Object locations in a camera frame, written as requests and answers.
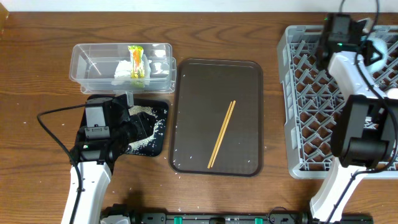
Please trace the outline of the yellow green snack wrapper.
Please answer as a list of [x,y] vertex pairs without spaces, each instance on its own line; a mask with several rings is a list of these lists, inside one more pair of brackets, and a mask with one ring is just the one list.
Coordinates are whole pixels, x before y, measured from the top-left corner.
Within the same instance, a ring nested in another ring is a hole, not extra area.
[[130,45],[128,47],[131,59],[131,78],[144,78],[144,49],[139,45]]

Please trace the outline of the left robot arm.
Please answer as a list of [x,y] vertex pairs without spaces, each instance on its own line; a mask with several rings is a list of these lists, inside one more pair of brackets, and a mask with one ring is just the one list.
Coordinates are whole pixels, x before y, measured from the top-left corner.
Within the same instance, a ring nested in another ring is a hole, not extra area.
[[62,223],[98,223],[114,163],[130,143],[144,137],[149,125],[131,116],[133,97],[91,96],[77,131],[71,181]]

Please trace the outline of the light blue rice bowl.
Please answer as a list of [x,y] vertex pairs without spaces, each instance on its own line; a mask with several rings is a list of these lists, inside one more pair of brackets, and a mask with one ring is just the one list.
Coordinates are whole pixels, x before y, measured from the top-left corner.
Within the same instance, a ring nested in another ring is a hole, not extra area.
[[370,37],[364,42],[362,56],[367,71],[378,72],[387,63],[387,44],[382,39]]

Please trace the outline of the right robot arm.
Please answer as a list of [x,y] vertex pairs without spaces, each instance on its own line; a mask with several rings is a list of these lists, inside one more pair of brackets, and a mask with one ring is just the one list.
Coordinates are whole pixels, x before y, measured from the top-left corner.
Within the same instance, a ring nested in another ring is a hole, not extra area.
[[387,44],[370,36],[375,23],[329,13],[318,41],[317,67],[335,79],[345,101],[331,134],[331,167],[310,201],[312,218],[319,223],[341,221],[361,180],[396,161],[397,98],[384,93],[372,77],[388,58]]

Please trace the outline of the pink plastic cup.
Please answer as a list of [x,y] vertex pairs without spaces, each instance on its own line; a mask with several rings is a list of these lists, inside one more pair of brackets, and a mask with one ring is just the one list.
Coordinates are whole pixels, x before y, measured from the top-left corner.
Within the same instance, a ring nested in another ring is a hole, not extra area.
[[385,94],[389,99],[397,100],[398,99],[398,88],[390,88],[385,92]]

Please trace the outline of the white tissue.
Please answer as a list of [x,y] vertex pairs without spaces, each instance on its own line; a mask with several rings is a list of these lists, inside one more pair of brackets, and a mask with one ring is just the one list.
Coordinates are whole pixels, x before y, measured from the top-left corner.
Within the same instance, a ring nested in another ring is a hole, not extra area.
[[114,73],[114,80],[111,82],[112,85],[122,85],[127,81],[138,82],[141,79],[150,78],[151,68],[149,61],[143,59],[142,62],[137,64],[136,62],[122,60],[119,61]]

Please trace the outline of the black tray lid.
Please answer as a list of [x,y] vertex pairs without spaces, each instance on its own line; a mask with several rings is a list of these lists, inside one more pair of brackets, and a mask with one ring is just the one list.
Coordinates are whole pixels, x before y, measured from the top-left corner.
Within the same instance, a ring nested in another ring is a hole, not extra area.
[[76,143],[82,159],[105,155],[115,161],[123,154],[155,157],[162,152],[168,104],[128,96],[93,95],[86,101]]

